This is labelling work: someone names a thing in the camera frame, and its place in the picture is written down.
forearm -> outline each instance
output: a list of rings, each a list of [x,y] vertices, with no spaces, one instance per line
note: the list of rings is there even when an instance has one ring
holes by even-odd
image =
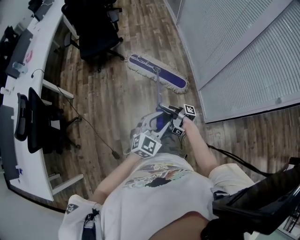
[[[130,154],[98,185],[90,201],[103,204],[109,194],[130,175],[140,159],[138,155]]]
[[[196,162],[201,169],[201,174],[208,177],[210,172],[219,165],[217,159],[208,148],[193,122],[190,120],[184,121],[184,129],[192,146]]]

office chair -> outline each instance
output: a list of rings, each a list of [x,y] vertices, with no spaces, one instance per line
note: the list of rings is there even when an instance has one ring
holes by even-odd
[[[121,7],[113,7],[116,1],[117,0],[104,0],[103,3],[107,10],[118,10],[121,13],[123,11]]]
[[[65,3],[61,11],[75,27],[79,36],[78,45],[68,33],[65,46],[72,44],[78,48],[81,59],[85,61],[99,56],[98,72],[101,72],[102,59],[106,58],[107,53],[125,60],[123,55],[111,50],[119,42],[123,42],[123,38],[118,37],[103,4],[96,0],[66,0]]]
[[[80,117],[66,121],[63,110],[52,105],[45,105],[33,88],[29,88],[28,99],[25,95],[18,93],[18,118],[15,129],[15,138],[25,141],[27,138],[28,150],[34,153],[43,149],[44,153],[55,150],[62,153],[65,142],[80,149],[67,136],[67,127]]]
[[[8,66],[18,40],[19,35],[15,33],[13,27],[8,26],[0,40],[0,71],[5,71]]]

armrest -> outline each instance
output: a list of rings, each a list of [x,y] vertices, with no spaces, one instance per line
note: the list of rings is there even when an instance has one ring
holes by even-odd
[[[111,19],[112,23],[116,23],[119,20],[119,14],[116,10],[108,10],[107,15]]]
[[[72,33],[68,32],[64,39],[64,47],[69,47],[71,44],[79,49],[78,44],[72,40]]]

person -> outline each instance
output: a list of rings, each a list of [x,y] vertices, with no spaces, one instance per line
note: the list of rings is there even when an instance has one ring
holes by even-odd
[[[234,194],[253,185],[236,165],[219,165],[197,126],[187,117],[183,129],[198,174],[171,153],[150,159],[130,154],[97,187],[89,200],[70,197],[60,240],[199,240],[212,219],[213,191]]]

white t-shirt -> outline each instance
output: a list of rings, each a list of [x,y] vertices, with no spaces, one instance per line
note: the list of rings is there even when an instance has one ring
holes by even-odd
[[[137,166],[103,206],[71,196],[59,239],[82,240],[83,229],[94,226],[97,240],[147,240],[191,211],[208,220],[216,218],[213,187],[233,194],[251,185],[253,181],[236,164],[219,166],[206,178],[176,155],[157,154]]]

